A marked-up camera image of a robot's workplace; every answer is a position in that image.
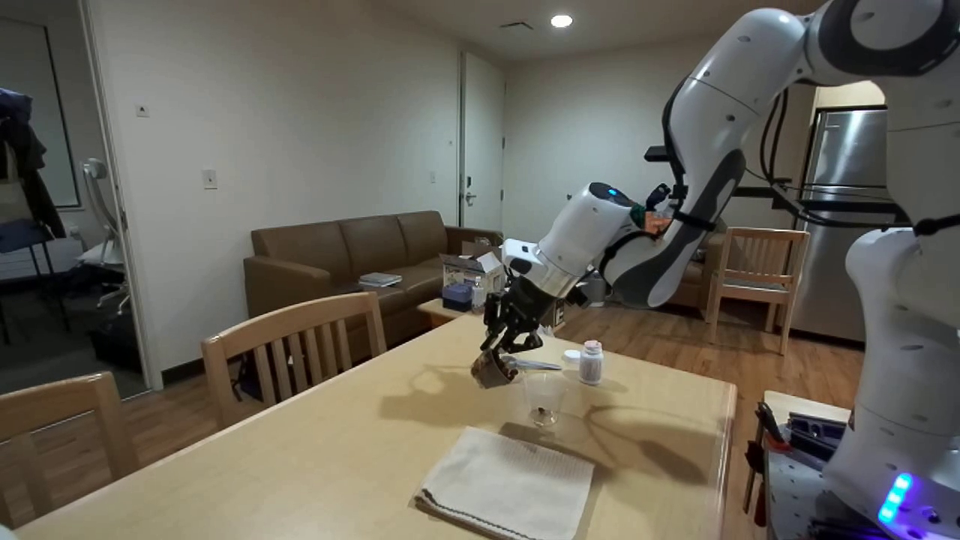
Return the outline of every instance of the sofa armrest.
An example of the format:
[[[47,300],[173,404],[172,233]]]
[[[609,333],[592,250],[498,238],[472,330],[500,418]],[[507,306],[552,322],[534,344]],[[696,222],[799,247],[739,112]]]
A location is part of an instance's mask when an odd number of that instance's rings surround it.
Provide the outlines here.
[[[485,228],[450,228],[448,254],[481,254],[503,242],[503,233]]]
[[[275,257],[245,257],[245,313],[260,314],[334,292],[325,266],[292,263]]]

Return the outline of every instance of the ceiling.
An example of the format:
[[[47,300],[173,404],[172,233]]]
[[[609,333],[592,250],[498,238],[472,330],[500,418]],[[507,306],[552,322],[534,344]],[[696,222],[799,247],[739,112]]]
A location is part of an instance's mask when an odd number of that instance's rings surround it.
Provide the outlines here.
[[[503,62],[719,37],[753,5],[813,13],[816,0],[576,0],[576,24],[552,29],[554,0],[382,0]]]

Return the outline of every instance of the refrigerator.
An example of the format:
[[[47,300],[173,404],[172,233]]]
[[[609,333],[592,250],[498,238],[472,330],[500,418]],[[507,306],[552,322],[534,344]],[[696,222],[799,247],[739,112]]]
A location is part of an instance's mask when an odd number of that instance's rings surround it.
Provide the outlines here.
[[[873,228],[904,225],[886,190],[886,109],[818,109],[810,128],[801,206],[857,228],[808,228],[808,263],[792,330],[864,342],[862,298],[846,276],[846,250]]]

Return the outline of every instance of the lamp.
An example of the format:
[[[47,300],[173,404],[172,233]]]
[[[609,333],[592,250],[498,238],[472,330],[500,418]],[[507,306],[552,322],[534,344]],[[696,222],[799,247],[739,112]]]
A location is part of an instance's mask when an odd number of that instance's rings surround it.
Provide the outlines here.
[[[554,29],[574,28],[574,0],[552,0],[550,28]]]

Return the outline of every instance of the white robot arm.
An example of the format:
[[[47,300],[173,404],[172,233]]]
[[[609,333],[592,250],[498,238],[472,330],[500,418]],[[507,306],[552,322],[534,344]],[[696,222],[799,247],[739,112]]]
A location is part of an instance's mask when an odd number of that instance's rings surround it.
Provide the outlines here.
[[[574,199],[540,242],[507,242],[510,283],[485,306],[475,376],[510,380],[498,350],[537,347],[537,324],[592,270],[649,306],[665,302],[744,173],[744,134],[792,81],[871,79],[889,98],[889,191],[911,228],[848,252],[866,361],[826,480],[894,536],[960,536],[960,0],[832,0],[813,14],[746,13],[662,113],[673,228],[651,240],[611,186]]]

